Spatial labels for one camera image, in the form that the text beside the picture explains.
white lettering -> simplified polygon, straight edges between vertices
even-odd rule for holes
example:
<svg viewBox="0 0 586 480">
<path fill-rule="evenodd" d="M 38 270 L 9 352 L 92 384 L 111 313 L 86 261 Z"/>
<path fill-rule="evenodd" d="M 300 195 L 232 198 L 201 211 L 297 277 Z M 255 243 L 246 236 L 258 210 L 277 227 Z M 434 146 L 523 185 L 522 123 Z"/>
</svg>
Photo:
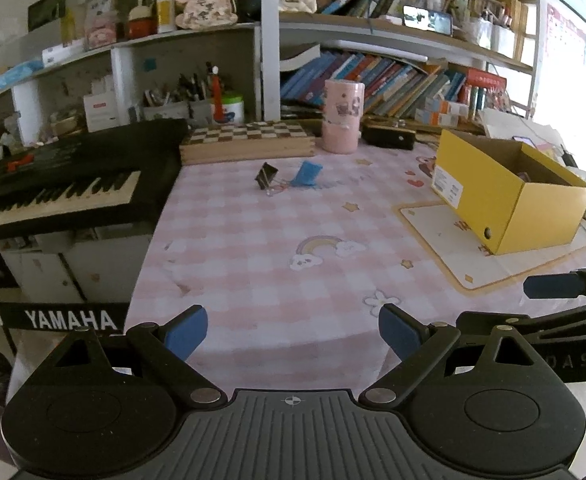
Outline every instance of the white lettering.
<svg viewBox="0 0 586 480">
<path fill-rule="evenodd" d="M 74 327 L 82 326 L 73 312 L 68 311 L 68 329 L 73 330 Z"/>
<path fill-rule="evenodd" d="M 33 328 L 38 328 L 38 326 L 35 324 L 35 310 L 32 310 L 30 312 L 28 310 L 25 310 L 24 313 L 27 315 L 27 317 L 31 321 Z"/>
<path fill-rule="evenodd" d="M 100 324 L 102 325 L 102 330 L 104 330 L 107 326 L 110 326 L 113 330 L 118 330 L 118 327 L 115 326 L 113 319 L 109 317 L 109 314 L 105 310 L 100 311 Z"/>
<path fill-rule="evenodd" d="M 44 312 L 41 310 L 38 312 L 38 321 L 40 322 L 40 328 L 46 327 L 49 330 L 51 329 L 51 323 L 49 323 L 49 320 L 44 315 Z"/>
<path fill-rule="evenodd" d="M 80 310 L 80 317 L 82 318 L 82 323 L 84 326 L 89 326 L 89 323 L 91 323 L 93 328 L 98 330 L 96 314 L 94 314 L 92 310 L 89 310 L 89 316 L 85 316 L 84 310 Z"/>
<path fill-rule="evenodd" d="M 66 330 L 67 329 L 67 321 L 64 319 L 61 311 L 53 312 L 49 310 L 49 318 L 51 319 L 51 325 L 53 330 Z"/>
</svg>

metal screw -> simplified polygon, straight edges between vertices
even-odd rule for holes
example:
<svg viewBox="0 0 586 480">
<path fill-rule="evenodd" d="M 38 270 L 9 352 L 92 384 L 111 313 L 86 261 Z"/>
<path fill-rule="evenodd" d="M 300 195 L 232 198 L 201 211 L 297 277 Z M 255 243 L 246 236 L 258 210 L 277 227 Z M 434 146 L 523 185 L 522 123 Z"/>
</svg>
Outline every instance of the metal screw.
<svg viewBox="0 0 586 480">
<path fill-rule="evenodd" d="M 371 388 L 365 395 L 374 404 L 388 404 L 397 398 L 395 392 L 388 388 Z"/>
<path fill-rule="evenodd" d="M 212 404 L 222 398 L 222 394 L 215 388 L 198 388 L 191 393 L 191 400 L 198 404 Z"/>
</svg>

pink checkered tablecloth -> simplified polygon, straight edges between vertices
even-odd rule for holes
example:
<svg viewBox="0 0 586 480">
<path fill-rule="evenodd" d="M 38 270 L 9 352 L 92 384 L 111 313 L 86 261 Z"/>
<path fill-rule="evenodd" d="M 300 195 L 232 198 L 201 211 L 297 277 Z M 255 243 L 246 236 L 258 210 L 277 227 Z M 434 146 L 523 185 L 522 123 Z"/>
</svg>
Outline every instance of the pink checkered tablecloth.
<svg viewBox="0 0 586 480">
<path fill-rule="evenodd" d="M 528 300 L 523 277 L 472 293 L 445 279 L 392 210 L 437 200 L 424 171 L 432 156 L 423 145 L 413 152 L 362 146 L 355 155 L 321 153 L 312 159 L 324 167 L 316 189 L 272 196 L 254 181 L 262 160 L 182 168 L 127 328 L 163 324 L 201 304 L 209 333 L 189 364 L 227 393 L 351 388 L 357 394 L 397 362 L 377 331 L 386 301 L 425 324 L 452 323 L 464 310 L 540 316 L 566 308 L 566 301 Z M 290 180 L 301 159 L 269 163 L 278 178 Z M 583 266 L 586 249 L 547 272 Z"/>
</svg>

white jar with green lid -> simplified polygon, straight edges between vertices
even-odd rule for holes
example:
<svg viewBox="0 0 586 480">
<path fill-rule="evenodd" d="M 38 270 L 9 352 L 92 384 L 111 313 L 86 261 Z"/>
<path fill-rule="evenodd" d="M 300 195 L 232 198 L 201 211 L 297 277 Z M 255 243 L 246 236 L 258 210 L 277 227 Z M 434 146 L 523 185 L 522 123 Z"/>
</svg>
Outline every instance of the white jar with green lid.
<svg viewBox="0 0 586 480">
<path fill-rule="evenodd" d="M 217 124 L 244 124 L 244 99 L 242 94 L 229 92 L 222 95 L 223 121 Z M 215 105 L 211 103 L 211 116 L 215 114 Z"/>
</svg>

green lid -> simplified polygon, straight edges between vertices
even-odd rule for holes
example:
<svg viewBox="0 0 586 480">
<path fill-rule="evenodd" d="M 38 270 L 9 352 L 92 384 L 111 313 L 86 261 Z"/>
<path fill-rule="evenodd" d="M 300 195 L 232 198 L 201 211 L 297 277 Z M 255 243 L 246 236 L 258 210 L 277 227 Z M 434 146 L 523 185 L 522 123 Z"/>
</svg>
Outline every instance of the green lid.
<svg viewBox="0 0 586 480">
<path fill-rule="evenodd" d="M 229 92 L 228 94 L 222 95 L 222 104 L 224 105 L 232 105 L 235 103 L 241 103 L 243 101 L 242 94 L 236 94 L 234 92 Z"/>
</svg>

